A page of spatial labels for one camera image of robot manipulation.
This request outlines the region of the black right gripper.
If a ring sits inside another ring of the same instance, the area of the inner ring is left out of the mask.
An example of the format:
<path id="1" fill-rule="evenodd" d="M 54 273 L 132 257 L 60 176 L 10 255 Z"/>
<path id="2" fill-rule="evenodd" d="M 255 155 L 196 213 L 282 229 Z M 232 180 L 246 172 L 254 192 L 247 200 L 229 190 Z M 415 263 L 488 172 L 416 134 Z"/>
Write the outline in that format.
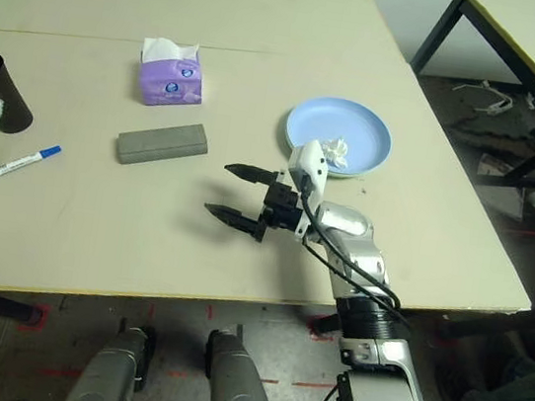
<path id="1" fill-rule="evenodd" d="M 262 242 L 267 229 L 295 231 L 303 210 L 298 207 L 299 195 L 285 184 L 284 172 L 267 171 L 257 166 L 238 163 L 225 165 L 224 169 L 239 179 L 252 184 L 264 184 L 268 189 L 258 220 L 249 218 L 228 205 L 206 202 L 204 207 L 215 218 L 229 227 L 247 233 L 257 242 Z"/>

